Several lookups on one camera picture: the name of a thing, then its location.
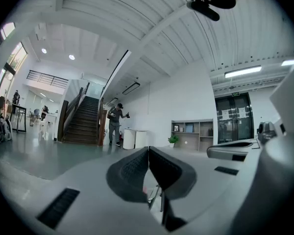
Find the gray pants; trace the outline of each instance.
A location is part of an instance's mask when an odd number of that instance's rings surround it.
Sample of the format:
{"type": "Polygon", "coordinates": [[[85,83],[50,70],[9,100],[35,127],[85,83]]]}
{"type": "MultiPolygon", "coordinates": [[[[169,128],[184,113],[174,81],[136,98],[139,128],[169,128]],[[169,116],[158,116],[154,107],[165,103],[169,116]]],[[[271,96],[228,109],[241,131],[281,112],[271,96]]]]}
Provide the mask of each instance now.
{"type": "Polygon", "coordinates": [[[120,123],[119,122],[112,122],[109,123],[109,140],[112,142],[112,134],[115,131],[116,135],[116,142],[120,142],[120,123]]]}

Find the person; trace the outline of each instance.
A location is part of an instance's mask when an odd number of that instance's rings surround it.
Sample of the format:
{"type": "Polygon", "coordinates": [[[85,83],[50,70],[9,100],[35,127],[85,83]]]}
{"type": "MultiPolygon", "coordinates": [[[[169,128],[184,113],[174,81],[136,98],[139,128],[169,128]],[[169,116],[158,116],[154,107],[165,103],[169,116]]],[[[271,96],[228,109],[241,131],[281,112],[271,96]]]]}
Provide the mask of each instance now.
{"type": "Polygon", "coordinates": [[[122,113],[121,109],[123,109],[123,106],[122,106],[121,103],[118,103],[118,105],[116,107],[113,107],[108,111],[108,118],[110,118],[110,122],[109,122],[109,140],[110,140],[110,143],[109,143],[109,145],[112,145],[112,134],[113,134],[113,131],[114,131],[115,135],[116,135],[116,146],[121,146],[121,144],[120,144],[120,135],[119,135],[119,129],[120,129],[119,118],[120,118],[120,116],[122,118],[128,118],[128,114],[123,116],[123,113],[122,113]]]}
{"type": "Polygon", "coordinates": [[[45,105],[45,106],[43,107],[42,112],[41,112],[41,119],[42,119],[42,120],[45,119],[45,117],[46,117],[46,113],[48,113],[48,107],[45,105]]]}
{"type": "MultiPolygon", "coordinates": [[[[19,94],[19,91],[16,90],[14,95],[13,95],[13,98],[12,98],[12,103],[13,104],[18,104],[20,101],[20,94],[19,94]]],[[[15,105],[12,105],[12,113],[15,114],[15,105]]]]}

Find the doorway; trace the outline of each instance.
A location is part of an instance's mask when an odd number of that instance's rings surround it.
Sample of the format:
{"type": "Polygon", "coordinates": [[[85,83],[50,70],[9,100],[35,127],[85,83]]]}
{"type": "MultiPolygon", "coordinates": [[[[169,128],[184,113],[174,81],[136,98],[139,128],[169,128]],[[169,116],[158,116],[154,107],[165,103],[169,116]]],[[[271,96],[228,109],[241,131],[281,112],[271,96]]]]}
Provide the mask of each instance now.
{"type": "Polygon", "coordinates": [[[248,93],[216,98],[218,143],[254,138],[248,93]]]}

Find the green plant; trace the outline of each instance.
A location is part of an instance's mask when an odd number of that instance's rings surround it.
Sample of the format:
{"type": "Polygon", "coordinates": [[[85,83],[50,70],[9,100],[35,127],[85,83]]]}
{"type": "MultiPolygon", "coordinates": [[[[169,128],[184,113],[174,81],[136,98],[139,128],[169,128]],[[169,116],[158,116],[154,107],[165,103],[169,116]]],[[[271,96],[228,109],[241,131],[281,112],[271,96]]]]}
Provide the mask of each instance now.
{"type": "Polygon", "coordinates": [[[171,136],[168,138],[169,143],[176,143],[178,142],[178,136],[171,136]]]}

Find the gray shirt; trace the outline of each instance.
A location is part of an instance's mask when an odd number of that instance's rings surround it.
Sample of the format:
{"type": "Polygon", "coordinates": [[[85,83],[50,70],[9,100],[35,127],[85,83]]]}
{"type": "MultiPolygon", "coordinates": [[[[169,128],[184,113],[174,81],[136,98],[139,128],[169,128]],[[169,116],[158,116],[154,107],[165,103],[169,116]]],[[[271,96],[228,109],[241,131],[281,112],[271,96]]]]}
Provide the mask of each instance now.
{"type": "Polygon", "coordinates": [[[121,109],[117,111],[117,109],[115,107],[113,107],[109,110],[109,114],[111,114],[111,113],[116,115],[115,117],[113,117],[113,116],[110,117],[110,121],[112,121],[112,122],[119,122],[120,116],[123,117],[123,113],[122,113],[121,109]]]}

